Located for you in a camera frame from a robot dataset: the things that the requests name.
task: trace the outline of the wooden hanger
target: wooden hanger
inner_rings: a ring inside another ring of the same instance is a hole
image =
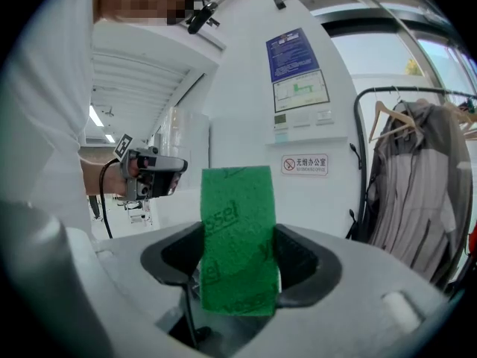
[[[376,109],[375,110],[376,110],[376,114],[374,116],[373,128],[371,129],[370,138],[368,140],[369,143],[371,143],[374,140],[384,138],[385,136],[397,133],[398,131],[404,130],[406,128],[413,128],[413,129],[416,128],[416,124],[414,123],[414,120],[410,116],[407,116],[407,115],[402,114],[402,113],[398,113],[397,111],[394,111],[394,110],[389,110],[385,106],[385,104],[383,104],[381,101],[376,102]],[[379,114],[381,112],[386,113],[389,116],[400,120],[402,123],[404,123],[404,125],[401,126],[400,128],[396,128],[392,131],[387,132],[386,134],[382,134],[381,136],[378,136],[377,138],[373,139],[374,131],[376,130],[376,125],[378,124]]]
[[[453,112],[455,116],[457,116],[457,119],[460,121],[459,123],[465,123],[465,126],[461,129],[463,133],[465,133],[472,127],[473,120],[469,117],[468,114],[464,113],[457,106],[447,101],[444,102],[444,107]]]

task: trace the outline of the white wall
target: white wall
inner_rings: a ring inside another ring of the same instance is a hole
[[[180,106],[210,118],[212,168],[271,166],[278,222],[345,236],[352,223],[349,209],[358,211],[358,162],[349,147],[350,142],[358,145],[353,118],[356,91],[325,30],[298,0],[285,3],[286,9],[277,10],[273,0],[235,0],[219,10],[216,19],[228,39],[227,50],[215,77],[203,79],[195,87],[200,94],[189,93]],[[331,103],[320,106],[331,108],[335,124],[321,126],[320,132],[334,131],[336,126],[344,137],[266,145],[273,126],[274,94],[265,43],[296,28],[308,37],[327,83]],[[280,168],[284,154],[328,154],[329,174],[284,176]]]

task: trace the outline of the wall sign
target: wall sign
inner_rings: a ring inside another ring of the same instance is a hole
[[[267,41],[267,52],[272,82],[320,68],[302,28]]]
[[[275,113],[329,102],[323,73],[302,28],[267,41]]]
[[[304,176],[327,176],[328,155],[326,154],[302,154],[283,155],[282,174]]]

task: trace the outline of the ceiling light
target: ceiling light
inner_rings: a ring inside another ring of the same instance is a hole
[[[96,124],[96,126],[100,128],[104,127],[103,122],[99,119],[98,114],[96,114],[95,108],[92,105],[89,106],[89,117]]]

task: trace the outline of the blue notice sign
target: blue notice sign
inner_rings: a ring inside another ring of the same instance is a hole
[[[302,28],[267,41],[267,52],[272,82],[320,68]]]

